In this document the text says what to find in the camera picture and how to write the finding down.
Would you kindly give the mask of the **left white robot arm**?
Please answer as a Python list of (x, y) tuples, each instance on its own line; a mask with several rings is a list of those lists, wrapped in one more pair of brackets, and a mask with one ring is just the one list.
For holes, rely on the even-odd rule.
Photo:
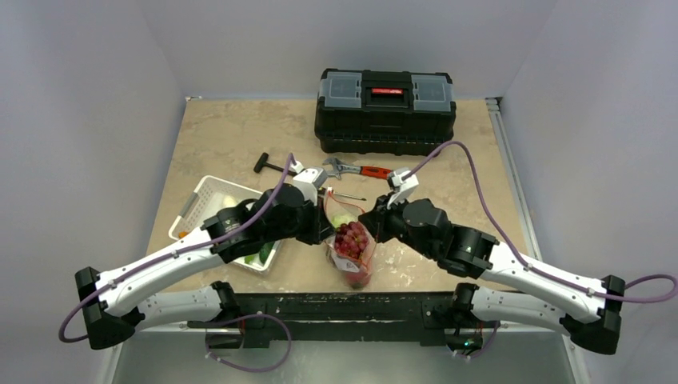
[(281, 183), (258, 198), (221, 208), (175, 243), (117, 269), (86, 267), (75, 273), (83, 339), (93, 350), (123, 343), (137, 331), (171, 322), (234, 324), (239, 315), (233, 290), (214, 283), (193, 292), (165, 288), (204, 270), (256, 254), (269, 243), (295, 239), (317, 245), (333, 228), (325, 198), (304, 182)]

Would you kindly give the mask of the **white plastic basket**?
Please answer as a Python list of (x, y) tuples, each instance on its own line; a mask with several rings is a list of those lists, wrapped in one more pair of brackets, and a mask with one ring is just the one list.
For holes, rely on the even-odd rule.
[[(178, 234), (180, 232), (185, 231), (189, 233), (194, 228), (199, 227), (207, 218), (214, 216), (222, 209), (221, 200), (226, 194), (235, 197), (241, 202), (247, 199), (259, 199), (262, 192), (206, 175), (194, 188), (180, 213), (174, 219), (172, 226), (169, 228), (168, 236), (173, 240), (179, 240)], [(245, 264), (245, 256), (236, 259), (230, 264), (254, 273), (268, 274), (280, 249), (281, 241), (275, 242), (273, 251), (264, 266)]]

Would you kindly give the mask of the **clear zip top bag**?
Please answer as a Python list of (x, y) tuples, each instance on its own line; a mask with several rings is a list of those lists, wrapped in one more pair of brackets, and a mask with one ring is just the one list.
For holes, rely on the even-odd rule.
[(365, 288), (371, 279), (372, 258), (377, 245), (358, 220), (365, 211), (341, 198), (332, 188), (325, 193), (324, 209), (333, 228), (333, 234), (325, 240), (328, 260), (341, 272), (348, 286)]

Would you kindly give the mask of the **light red grape bunch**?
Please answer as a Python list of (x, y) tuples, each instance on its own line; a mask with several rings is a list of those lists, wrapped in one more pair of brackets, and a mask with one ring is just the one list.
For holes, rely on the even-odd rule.
[(336, 230), (333, 248), (340, 256), (362, 260), (370, 243), (365, 226), (359, 222), (351, 222)]

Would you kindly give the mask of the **green cabbage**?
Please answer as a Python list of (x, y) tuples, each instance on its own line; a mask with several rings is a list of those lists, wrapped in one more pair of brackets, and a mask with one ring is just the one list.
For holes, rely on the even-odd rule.
[(349, 225), (351, 222), (355, 222), (357, 216), (349, 213), (335, 214), (331, 217), (330, 223), (335, 229), (341, 228), (343, 225)]

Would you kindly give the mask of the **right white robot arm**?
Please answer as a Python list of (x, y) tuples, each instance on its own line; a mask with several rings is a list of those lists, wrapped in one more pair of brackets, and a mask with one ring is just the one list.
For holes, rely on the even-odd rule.
[(358, 217), (377, 242), (395, 238), (451, 275), (513, 289), (499, 294), (476, 288), (470, 296), (453, 299), (449, 315), (456, 324), (522, 322), (561, 332), (597, 354), (616, 353), (623, 279), (589, 278), (524, 256), (490, 234), (451, 222), (427, 198), (391, 206), (388, 200), (379, 197), (374, 208)]

